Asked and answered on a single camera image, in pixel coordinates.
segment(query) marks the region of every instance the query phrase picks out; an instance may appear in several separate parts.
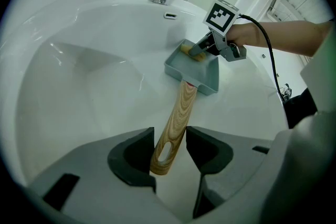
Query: black cutout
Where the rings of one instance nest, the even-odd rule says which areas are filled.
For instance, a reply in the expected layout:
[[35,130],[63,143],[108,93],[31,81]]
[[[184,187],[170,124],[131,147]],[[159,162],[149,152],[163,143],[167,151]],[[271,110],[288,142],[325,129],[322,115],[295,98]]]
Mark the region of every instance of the black cutout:
[[154,153],[154,128],[115,146],[108,155],[112,172],[130,186],[152,187],[156,191],[155,178],[149,175]]
[[203,192],[201,193],[201,197],[197,200],[198,204],[196,204],[194,208],[193,218],[198,218],[216,208]]
[[186,128],[187,150],[201,172],[200,187],[198,189],[193,218],[208,213],[224,202],[219,195],[207,189],[204,175],[217,174],[233,159],[233,149],[226,143],[219,141],[193,127]]
[[252,150],[258,151],[264,154],[267,154],[269,152],[269,148],[264,147],[264,146],[255,146],[254,148],[252,148]]
[[216,45],[211,46],[206,51],[215,56],[220,54],[220,50],[217,49]]
[[[196,199],[196,204],[193,211],[193,218],[198,218],[211,210],[215,209],[217,206],[221,205],[224,200],[214,191],[209,190],[207,186],[205,185],[205,181],[203,180],[203,177],[201,177],[200,185],[198,188],[198,194]],[[212,197],[212,200],[215,202],[211,202],[207,196],[204,194],[205,191],[208,195]]]
[[186,128],[187,150],[202,175],[217,174],[233,158],[232,148],[197,129]]
[[72,174],[62,175],[43,197],[43,200],[56,210],[60,211],[78,180],[79,176]]

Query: wooden handle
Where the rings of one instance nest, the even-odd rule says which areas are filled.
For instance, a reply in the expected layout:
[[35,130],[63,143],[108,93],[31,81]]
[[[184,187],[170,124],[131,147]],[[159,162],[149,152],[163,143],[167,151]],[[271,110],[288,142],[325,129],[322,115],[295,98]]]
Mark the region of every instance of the wooden handle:
[[[181,81],[180,92],[177,96],[175,106],[155,147],[151,159],[150,170],[153,173],[157,175],[165,175],[168,173],[182,141],[185,128],[188,124],[196,93],[197,88],[195,86],[188,84],[184,80]],[[167,158],[160,162],[159,156],[167,142],[171,143],[170,151]]]

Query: dustpan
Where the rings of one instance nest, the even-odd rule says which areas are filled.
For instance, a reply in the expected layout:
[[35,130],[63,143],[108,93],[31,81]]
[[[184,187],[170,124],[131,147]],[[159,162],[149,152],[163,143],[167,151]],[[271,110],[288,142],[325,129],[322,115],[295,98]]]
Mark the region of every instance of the dustpan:
[[198,62],[180,51],[180,47],[183,44],[189,46],[195,45],[195,43],[188,39],[182,40],[179,46],[164,62],[164,72],[177,80],[187,81],[205,95],[218,92],[218,57],[205,52],[205,60]]

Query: sink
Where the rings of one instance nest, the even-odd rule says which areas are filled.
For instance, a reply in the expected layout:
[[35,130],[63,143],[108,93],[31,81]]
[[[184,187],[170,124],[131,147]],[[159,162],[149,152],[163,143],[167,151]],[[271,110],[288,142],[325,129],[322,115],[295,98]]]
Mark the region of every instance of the sink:
[[[124,132],[152,126],[157,142],[179,88],[163,63],[182,39],[208,32],[205,14],[182,0],[59,0],[2,40],[0,130],[13,178],[29,185],[77,146]],[[219,92],[197,95],[189,125],[270,140],[287,128],[252,52],[242,61],[220,58],[219,74]],[[157,195],[187,219],[199,177],[184,140],[168,175],[156,176]],[[176,184],[183,195],[171,191]]]

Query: sponge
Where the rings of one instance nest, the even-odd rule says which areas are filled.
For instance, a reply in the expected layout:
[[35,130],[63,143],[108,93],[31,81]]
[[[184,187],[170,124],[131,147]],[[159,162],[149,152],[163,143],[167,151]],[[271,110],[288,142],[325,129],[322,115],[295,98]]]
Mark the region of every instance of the sponge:
[[193,58],[196,61],[202,62],[203,60],[205,60],[206,54],[204,52],[201,52],[200,54],[198,54],[196,56],[190,56],[189,51],[190,51],[191,48],[192,48],[192,46],[190,46],[190,45],[182,44],[181,47],[180,47],[180,50],[181,50],[181,52],[184,52],[190,58]]

